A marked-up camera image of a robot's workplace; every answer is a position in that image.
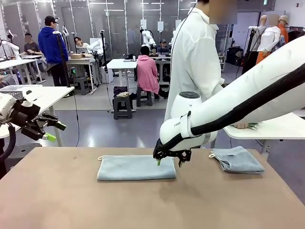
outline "person's hand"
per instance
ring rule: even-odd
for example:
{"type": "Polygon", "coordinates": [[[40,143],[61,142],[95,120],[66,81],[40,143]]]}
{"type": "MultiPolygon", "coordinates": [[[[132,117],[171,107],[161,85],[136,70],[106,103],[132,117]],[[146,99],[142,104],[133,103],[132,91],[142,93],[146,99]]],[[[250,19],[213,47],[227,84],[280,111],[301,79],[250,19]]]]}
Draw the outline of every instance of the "person's hand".
{"type": "Polygon", "coordinates": [[[263,57],[266,57],[267,54],[268,54],[268,51],[267,51],[267,50],[264,50],[264,51],[263,51],[263,57]]]}
{"type": "Polygon", "coordinates": [[[234,125],[234,127],[237,129],[247,129],[248,125],[249,125],[248,123],[243,123],[243,124],[236,124],[234,125]]]}

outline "folded blue cloth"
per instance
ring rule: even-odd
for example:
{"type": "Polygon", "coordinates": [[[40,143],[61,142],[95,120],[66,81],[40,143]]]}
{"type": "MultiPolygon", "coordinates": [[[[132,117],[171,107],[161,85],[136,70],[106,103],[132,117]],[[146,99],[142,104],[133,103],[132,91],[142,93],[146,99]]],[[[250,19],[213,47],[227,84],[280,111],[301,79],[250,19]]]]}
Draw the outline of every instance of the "folded blue cloth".
{"type": "Polygon", "coordinates": [[[160,166],[151,155],[103,156],[98,180],[152,180],[176,178],[171,157],[162,159],[160,166]]]}
{"type": "Polygon", "coordinates": [[[223,171],[230,173],[261,174],[265,171],[261,163],[242,146],[211,151],[220,162],[223,171]]]}

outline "man in blue jacket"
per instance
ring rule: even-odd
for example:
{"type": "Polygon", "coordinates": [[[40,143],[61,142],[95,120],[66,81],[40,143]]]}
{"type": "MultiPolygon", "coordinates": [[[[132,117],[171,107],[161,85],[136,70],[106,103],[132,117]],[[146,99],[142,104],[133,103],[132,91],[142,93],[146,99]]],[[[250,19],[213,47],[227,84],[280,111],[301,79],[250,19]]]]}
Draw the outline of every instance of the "man in blue jacket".
{"type": "MultiPolygon", "coordinates": [[[[61,51],[57,42],[57,37],[56,34],[53,34],[57,22],[52,16],[47,16],[44,19],[44,24],[46,26],[38,35],[38,43],[40,50],[47,59],[47,71],[51,72],[55,86],[67,86],[64,72],[67,66],[62,63],[61,51]]],[[[66,46],[62,38],[61,46],[65,55],[65,60],[68,61],[66,46]]]]}

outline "blue hoodie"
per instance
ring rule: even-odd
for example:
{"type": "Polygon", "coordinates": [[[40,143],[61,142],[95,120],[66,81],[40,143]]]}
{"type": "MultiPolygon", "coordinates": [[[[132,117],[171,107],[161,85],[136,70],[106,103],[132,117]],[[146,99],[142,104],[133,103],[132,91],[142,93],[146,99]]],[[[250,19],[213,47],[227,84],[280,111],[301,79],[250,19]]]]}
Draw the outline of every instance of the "blue hoodie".
{"type": "MultiPolygon", "coordinates": [[[[38,35],[39,48],[47,59],[47,63],[61,63],[61,51],[58,46],[57,37],[53,34],[55,30],[49,26],[44,27],[38,35]]],[[[61,45],[65,60],[68,61],[66,45],[61,37],[61,45]]]]}

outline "pink hoodie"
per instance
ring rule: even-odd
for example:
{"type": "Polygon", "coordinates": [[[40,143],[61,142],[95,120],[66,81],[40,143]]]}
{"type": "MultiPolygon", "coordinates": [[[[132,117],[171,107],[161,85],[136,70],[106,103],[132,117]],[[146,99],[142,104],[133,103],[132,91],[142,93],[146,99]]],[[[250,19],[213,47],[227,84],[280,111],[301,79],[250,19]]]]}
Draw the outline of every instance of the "pink hoodie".
{"type": "Polygon", "coordinates": [[[138,85],[144,90],[158,94],[158,72],[156,62],[146,55],[138,57],[138,85]]]}

